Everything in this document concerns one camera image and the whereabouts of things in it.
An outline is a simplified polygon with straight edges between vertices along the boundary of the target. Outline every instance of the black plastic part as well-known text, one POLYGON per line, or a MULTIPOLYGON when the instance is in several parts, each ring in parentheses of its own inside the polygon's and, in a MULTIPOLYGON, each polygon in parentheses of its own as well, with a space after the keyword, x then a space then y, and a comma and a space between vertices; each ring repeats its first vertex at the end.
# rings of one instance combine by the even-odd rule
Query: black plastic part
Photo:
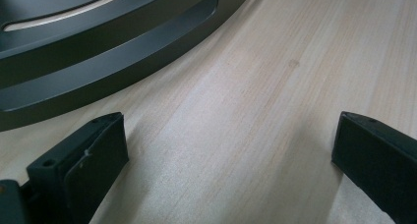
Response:
POLYGON ((0 223, 30 224, 27 204, 16 181, 0 181, 0 223))
POLYGON ((89 223, 128 160, 123 115, 94 119, 36 159, 20 189, 0 181, 0 223, 89 223))
POLYGON ((394 222, 417 223, 417 140, 342 112, 331 158, 394 222))
POLYGON ((50 24, 0 30, 0 131, 74 110, 147 77, 205 39, 244 1, 114 0, 50 24))

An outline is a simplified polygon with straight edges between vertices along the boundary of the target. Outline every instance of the curved gray edge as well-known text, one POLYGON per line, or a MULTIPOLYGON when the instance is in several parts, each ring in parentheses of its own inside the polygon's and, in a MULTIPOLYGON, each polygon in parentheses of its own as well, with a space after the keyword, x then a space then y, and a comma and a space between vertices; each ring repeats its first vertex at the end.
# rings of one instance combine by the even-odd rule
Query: curved gray edge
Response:
MULTIPOLYGON (((136 63, 128 66, 125 65, 119 67, 119 71, 112 72, 109 75, 107 74, 101 79, 94 79, 93 81, 90 81, 89 84, 81 86, 73 85, 75 87, 69 91, 64 90, 65 92, 55 92, 51 94, 54 96, 50 98, 32 100, 32 103, 29 104, 27 103, 30 102, 30 100, 28 100, 27 103, 22 103, 24 102, 22 101, 21 107, 19 107, 20 103, 17 103, 15 105, 17 107, 15 107, 14 110, 14 105, 9 104, 8 106, 12 106, 9 110, 3 109, 3 111, 0 111, 0 132, 36 123, 80 108, 151 75, 209 36, 239 8, 244 1, 245 0, 218 0, 215 12, 195 28, 186 30, 185 34, 180 34, 178 38, 171 39, 171 42, 167 41, 167 44, 161 44, 161 48, 151 53, 149 56, 142 59, 138 58, 136 63)), ((135 48, 126 48, 125 50, 126 56, 135 56, 138 55, 138 53, 138 50, 135 48)), ((118 64, 118 60, 113 59, 113 63, 118 64)))

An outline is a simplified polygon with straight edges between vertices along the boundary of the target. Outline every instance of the wooden table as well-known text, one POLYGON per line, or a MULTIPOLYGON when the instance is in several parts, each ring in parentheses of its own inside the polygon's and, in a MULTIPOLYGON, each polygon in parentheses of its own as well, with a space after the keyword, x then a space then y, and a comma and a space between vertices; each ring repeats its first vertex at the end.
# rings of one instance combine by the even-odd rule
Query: wooden table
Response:
POLYGON ((247 0, 94 104, 0 133, 0 178, 121 111, 131 161, 91 223, 392 223, 330 163, 341 111, 417 138, 416 0, 247 0))

